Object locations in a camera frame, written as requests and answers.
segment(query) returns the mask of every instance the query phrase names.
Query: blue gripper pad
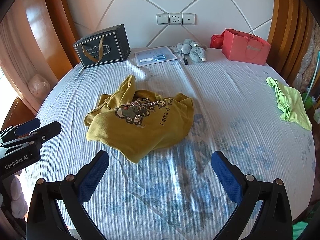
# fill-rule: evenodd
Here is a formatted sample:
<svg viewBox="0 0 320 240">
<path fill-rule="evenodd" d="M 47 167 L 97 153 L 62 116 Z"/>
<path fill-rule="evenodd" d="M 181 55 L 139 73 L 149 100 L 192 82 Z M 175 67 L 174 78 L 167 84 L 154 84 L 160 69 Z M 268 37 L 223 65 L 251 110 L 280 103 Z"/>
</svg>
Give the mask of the blue gripper pad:
<svg viewBox="0 0 320 240">
<path fill-rule="evenodd" d="M 94 191 L 96 190 L 100 180 L 102 179 L 102 176 L 109 166 L 108 153 L 105 151 L 99 151 L 89 164 L 83 166 L 80 169 L 78 174 L 86 166 L 89 167 L 90 170 L 87 171 L 84 178 L 77 187 L 77 196 L 80 203 L 88 202 L 92 197 Z"/>
<path fill-rule="evenodd" d="M 40 120 L 38 118 L 32 119 L 28 122 L 25 122 L 23 124 L 18 125 L 18 127 L 15 130 L 16 136 L 22 136 L 26 133 L 29 133 L 37 128 L 40 127 Z"/>
<path fill-rule="evenodd" d="M 211 166 L 230 200 L 239 205 L 243 198 L 242 187 L 230 170 L 231 163 L 222 152 L 216 151 L 211 156 Z"/>
</svg>

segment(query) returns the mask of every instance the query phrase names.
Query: scissors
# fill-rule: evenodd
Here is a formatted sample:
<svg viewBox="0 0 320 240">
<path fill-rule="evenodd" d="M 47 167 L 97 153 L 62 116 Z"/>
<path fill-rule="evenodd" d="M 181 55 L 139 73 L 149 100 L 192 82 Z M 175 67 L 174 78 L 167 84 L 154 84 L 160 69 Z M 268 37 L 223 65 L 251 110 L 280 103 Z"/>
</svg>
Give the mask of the scissors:
<svg viewBox="0 0 320 240">
<path fill-rule="evenodd" d="M 142 62 L 146 62 L 146 61 L 151 61 L 151 60 L 155 60 L 155 61 L 164 61 L 166 60 L 167 57 L 165 55 L 157 55 L 155 57 L 150 57 L 150 58 L 145 58 L 145 59 L 141 59 L 140 63 Z"/>
</svg>

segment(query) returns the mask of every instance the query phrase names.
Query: yellow shirt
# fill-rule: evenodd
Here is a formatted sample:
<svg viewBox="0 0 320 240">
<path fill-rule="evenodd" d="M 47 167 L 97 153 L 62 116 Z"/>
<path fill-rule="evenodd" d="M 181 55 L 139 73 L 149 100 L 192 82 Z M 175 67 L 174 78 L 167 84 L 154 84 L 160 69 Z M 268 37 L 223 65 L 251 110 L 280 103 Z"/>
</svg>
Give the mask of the yellow shirt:
<svg viewBox="0 0 320 240">
<path fill-rule="evenodd" d="M 84 119 L 88 141 L 100 141 L 138 163 L 150 151 L 181 141 L 193 123 L 192 99 L 178 93 L 163 98 L 155 92 L 136 90 L 128 76 L 112 95 L 101 95 L 98 108 Z"/>
</svg>

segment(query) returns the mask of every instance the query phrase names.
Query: bed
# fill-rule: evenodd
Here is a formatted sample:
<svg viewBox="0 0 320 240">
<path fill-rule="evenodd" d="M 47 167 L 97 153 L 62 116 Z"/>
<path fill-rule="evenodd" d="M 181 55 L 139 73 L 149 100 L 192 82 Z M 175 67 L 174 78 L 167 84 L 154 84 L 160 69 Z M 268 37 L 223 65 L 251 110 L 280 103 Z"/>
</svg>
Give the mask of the bed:
<svg viewBox="0 0 320 240">
<path fill-rule="evenodd" d="M 305 210 L 315 177 L 315 147 L 311 131 L 280 119 L 275 91 L 266 83 L 267 77 L 285 83 L 278 73 L 268 65 L 228 61 L 217 49 L 207 50 L 205 63 L 186 66 L 177 55 L 175 61 L 137 68 L 136 51 L 125 62 L 89 69 L 79 64 L 52 90 L 37 117 L 42 126 L 60 122 L 62 131 L 44 144 L 42 159 L 24 170 L 26 194 L 37 179 L 62 180 L 105 150 L 110 165 L 84 207 L 107 239 L 213 239 L 236 207 L 211 168 L 212 152 L 221 150 L 244 174 L 283 179 L 292 219 Z M 100 142 L 88 142 L 83 124 L 99 96 L 113 93 L 129 74 L 136 77 L 137 89 L 165 97 L 181 92 L 194 101 L 189 134 L 138 164 Z M 242 236 L 250 232 L 260 205 Z"/>
</svg>

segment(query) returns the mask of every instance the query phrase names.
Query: gray plush toy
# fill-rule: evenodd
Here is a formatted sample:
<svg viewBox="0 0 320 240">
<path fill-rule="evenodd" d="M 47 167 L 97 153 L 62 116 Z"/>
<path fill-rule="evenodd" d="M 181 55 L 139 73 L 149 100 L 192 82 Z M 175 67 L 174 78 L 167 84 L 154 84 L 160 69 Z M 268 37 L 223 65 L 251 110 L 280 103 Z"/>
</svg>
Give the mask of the gray plush toy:
<svg viewBox="0 0 320 240">
<path fill-rule="evenodd" d="M 198 42 L 193 41 L 192 39 L 185 39 L 182 43 L 178 43 L 175 52 L 182 54 L 189 54 L 193 62 L 202 62 L 206 61 L 206 45 L 200 45 Z"/>
</svg>

